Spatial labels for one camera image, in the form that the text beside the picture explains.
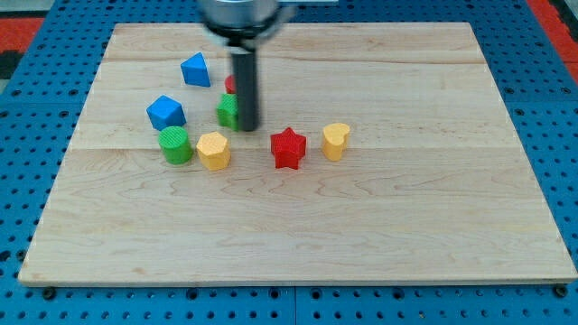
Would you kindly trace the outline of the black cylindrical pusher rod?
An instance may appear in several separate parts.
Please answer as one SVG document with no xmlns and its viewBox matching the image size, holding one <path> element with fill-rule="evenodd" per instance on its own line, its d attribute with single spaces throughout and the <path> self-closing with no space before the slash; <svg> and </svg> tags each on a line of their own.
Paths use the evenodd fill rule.
<svg viewBox="0 0 578 325">
<path fill-rule="evenodd" d="M 255 131 L 260 124 L 257 51 L 232 52 L 231 66 L 238 102 L 238 129 Z"/>
</svg>

